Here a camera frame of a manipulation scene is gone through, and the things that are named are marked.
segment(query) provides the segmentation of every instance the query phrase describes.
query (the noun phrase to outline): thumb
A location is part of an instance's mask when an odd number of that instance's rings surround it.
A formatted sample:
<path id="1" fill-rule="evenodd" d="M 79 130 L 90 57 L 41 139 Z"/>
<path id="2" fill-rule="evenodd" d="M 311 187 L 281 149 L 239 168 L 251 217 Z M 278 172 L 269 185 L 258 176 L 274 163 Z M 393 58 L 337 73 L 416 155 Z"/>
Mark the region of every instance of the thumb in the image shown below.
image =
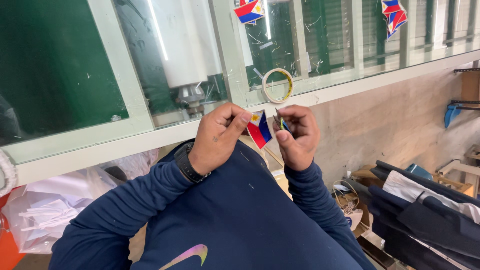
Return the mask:
<path id="1" fill-rule="evenodd" d="M 282 147 L 286 152 L 290 152 L 298 147 L 298 144 L 293 138 L 292 134 L 286 130 L 277 131 L 275 136 L 280 147 Z"/>
<path id="2" fill-rule="evenodd" d="M 251 118 L 252 114 L 249 111 L 244 111 L 243 113 L 238 114 L 227 127 L 227 130 L 223 135 L 238 140 Z"/>

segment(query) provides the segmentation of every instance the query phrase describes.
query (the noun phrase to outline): hand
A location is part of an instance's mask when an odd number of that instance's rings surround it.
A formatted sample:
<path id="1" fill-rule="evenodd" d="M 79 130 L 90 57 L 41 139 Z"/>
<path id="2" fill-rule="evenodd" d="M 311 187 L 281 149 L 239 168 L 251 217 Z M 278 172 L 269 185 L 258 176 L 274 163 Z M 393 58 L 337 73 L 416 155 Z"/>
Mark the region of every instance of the hand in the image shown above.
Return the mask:
<path id="1" fill-rule="evenodd" d="M 225 163 L 251 118 L 249 111 L 232 103 L 204 115 L 188 155 L 195 171 L 206 175 Z"/>
<path id="2" fill-rule="evenodd" d="M 320 140 L 320 129 L 312 111 L 307 107 L 292 105 L 278 110 L 278 114 L 287 122 L 292 135 L 280 130 L 274 122 L 273 130 L 280 145 L 285 165 L 296 171 L 310 166 Z"/>

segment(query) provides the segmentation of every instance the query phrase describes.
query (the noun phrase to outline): sun emblem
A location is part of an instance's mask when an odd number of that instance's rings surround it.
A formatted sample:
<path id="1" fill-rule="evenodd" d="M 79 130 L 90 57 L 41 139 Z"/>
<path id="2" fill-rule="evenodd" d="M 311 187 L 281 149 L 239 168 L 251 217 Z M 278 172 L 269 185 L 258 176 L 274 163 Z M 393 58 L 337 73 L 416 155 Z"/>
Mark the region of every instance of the sun emblem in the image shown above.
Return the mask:
<path id="1" fill-rule="evenodd" d="M 252 119 L 250 119 L 250 121 L 255 122 L 255 121 L 259 120 L 259 119 L 260 119 L 260 116 L 254 114 L 254 115 L 252 115 Z"/>

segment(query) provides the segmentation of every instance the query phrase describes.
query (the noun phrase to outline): black wristwatch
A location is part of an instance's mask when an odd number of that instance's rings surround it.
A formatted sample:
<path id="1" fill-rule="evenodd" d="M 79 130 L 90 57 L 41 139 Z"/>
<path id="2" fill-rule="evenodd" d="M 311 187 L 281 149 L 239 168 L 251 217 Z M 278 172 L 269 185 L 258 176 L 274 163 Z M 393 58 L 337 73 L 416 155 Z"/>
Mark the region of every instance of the black wristwatch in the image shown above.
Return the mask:
<path id="1" fill-rule="evenodd" d="M 192 183 L 196 184 L 205 179 L 205 177 L 209 176 L 210 173 L 207 173 L 207 175 L 201 175 L 193 169 L 192 165 L 190 164 L 190 160 L 188 159 L 188 154 L 192 150 L 192 147 L 193 143 L 186 143 L 182 145 L 182 147 L 175 152 L 174 157 L 175 162 L 177 163 L 177 166 L 183 175 L 185 175 L 185 177 L 187 177 L 187 179 Z"/>

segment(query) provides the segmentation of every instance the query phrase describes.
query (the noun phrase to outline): nike logo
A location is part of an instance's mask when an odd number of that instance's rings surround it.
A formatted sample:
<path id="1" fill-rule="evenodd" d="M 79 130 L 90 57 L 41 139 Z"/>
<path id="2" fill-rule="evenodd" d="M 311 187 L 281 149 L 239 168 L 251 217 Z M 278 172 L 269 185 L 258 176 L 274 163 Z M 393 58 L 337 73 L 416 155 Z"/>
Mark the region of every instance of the nike logo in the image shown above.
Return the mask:
<path id="1" fill-rule="evenodd" d="M 180 254 L 178 257 L 173 259 L 171 262 L 167 263 L 165 266 L 163 266 L 159 270 L 165 270 L 165 269 L 169 268 L 170 266 L 172 266 L 174 264 L 177 264 L 177 263 L 183 261 L 184 259 L 186 259 L 188 257 L 191 257 L 193 255 L 198 255 L 202 259 L 202 263 L 200 264 L 200 266 L 202 266 L 204 264 L 205 258 L 207 257 L 207 246 L 202 245 L 202 244 L 196 245 L 196 246 L 192 247 L 191 249 L 189 249 L 189 250 L 183 252 L 182 254 Z"/>

